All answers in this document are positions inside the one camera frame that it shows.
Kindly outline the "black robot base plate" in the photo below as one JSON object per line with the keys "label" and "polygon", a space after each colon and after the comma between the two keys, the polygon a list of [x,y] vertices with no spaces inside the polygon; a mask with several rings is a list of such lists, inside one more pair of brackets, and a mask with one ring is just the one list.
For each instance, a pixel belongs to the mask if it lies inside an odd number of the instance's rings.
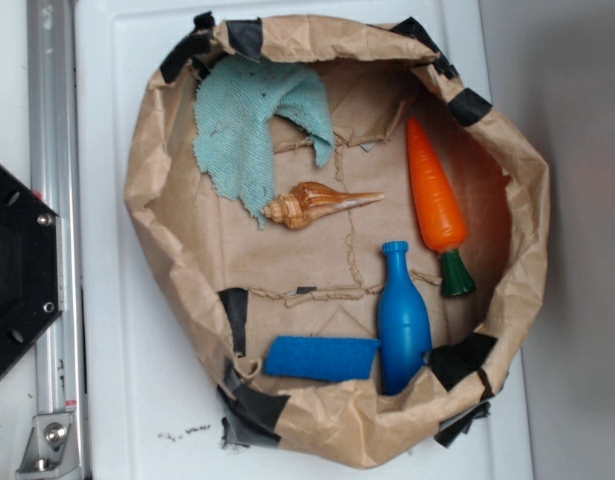
{"label": "black robot base plate", "polygon": [[58,226],[0,164],[0,381],[61,313]]}

